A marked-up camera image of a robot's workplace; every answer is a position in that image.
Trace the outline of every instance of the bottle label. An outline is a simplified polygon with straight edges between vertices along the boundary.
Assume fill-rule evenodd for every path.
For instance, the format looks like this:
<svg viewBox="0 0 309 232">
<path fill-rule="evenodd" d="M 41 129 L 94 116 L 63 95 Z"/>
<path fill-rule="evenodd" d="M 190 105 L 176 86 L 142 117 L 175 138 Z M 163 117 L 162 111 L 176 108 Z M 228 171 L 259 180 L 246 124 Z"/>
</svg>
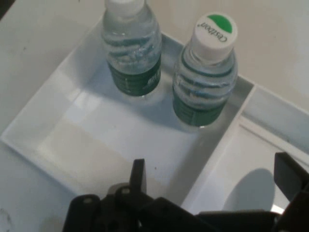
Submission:
<svg viewBox="0 0 309 232">
<path fill-rule="evenodd" d="M 140 74 L 125 74 L 109 64 L 117 88 L 130 96 L 143 96 L 153 91 L 161 77 L 161 56 L 150 70 Z"/>
<path fill-rule="evenodd" d="M 174 90 L 173 95 L 173 108 L 177 117 L 184 123 L 197 127 L 206 126 L 214 122 L 219 117 L 226 103 L 224 102 L 208 110 L 199 110 L 185 104 Z"/>
</svg>

